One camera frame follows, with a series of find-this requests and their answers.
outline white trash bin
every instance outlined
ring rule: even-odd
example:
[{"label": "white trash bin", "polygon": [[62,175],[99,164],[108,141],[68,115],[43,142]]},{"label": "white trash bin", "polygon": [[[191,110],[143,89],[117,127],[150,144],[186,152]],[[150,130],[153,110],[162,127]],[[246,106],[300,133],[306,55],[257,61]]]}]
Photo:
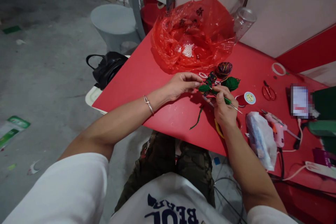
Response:
[{"label": "white trash bin", "polygon": [[116,4],[101,5],[91,12],[91,21],[105,41],[108,51],[121,53],[121,43],[141,42],[131,8]]}]

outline silver bracelet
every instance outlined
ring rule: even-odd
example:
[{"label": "silver bracelet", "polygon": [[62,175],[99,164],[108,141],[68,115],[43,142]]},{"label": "silver bracelet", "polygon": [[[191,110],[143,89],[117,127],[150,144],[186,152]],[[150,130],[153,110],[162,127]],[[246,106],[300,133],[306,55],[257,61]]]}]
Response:
[{"label": "silver bracelet", "polygon": [[150,111],[152,112],[152,114],[154,114],[154,111],[153,111],[153,109],[152,109],[152,106],[151,106],[151,104],[149,103],[147,97],[146,97],[145,95],[144,95],[143,97],[144,97],[144,99],[145,99],[145,103],[148,104]]}]

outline gray floor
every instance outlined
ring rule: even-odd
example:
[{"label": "gray floor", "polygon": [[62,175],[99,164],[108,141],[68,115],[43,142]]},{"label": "gray floor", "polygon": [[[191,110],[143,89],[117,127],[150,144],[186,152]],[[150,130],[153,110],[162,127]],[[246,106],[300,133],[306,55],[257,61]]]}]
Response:
[{"label": "gray floor", "polygon": [[[0,32],[0,120],[17,115],[31,126],[0,152],[0,222],[13,210],[43,172],[53,164],[71,140],[101,116],[88,107],[85,94],[94,84],[86,65],[88,54],[104,54],[106,45],[90,22],[90,12],[105,0],[1,0],[2,29],[19,25],[22,31]],[[17,45],[16,40],[25,44]],[[107,223],[141,145],[151,130],[140,127],[119,142],[113,153],[101,223]],[[214,165],[213,177],[230,176],[223,164]],[[37,160],[40,172],[27,176]],[[16,164],[9,171],[8,166]],[[235,185],[217,184],[240,212],[241,198]],[[216,198],[217,209],[236,223],[238,217],[225,201]]]}]

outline black bag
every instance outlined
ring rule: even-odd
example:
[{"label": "black bag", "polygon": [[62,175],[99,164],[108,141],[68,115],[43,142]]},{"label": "black bag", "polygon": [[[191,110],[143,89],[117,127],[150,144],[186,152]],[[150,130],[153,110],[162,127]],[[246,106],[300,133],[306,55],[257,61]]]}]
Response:
[{"label": "black bag", "polygon": [[[97,68],[89,64],[89,59],[93,56],[100,56],[103,59]],[[86,57],[86,63],[93,69],[93,77],[97,81],[96,87],[104,90],[112,78],[117,74],[119,69],[125,64],[128,58],[117,52],[108,52],[106,55],[91,54]]]}]

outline camouflage pants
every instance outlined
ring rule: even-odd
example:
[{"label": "camouflage pants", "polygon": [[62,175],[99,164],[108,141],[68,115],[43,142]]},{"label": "camouflage pants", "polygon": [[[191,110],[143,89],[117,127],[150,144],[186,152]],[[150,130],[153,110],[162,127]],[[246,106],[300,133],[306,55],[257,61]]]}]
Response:
[{"label": "camouflage pants", "polygon": [[168,172],[175,172],[188,179],[215,207],[214,180],[209,152],[187,142],[180,145],[181,156],[175,165],[175,138],[153,131],[142,146],[140,158],[124,185],[115,211],[143,185]]}]

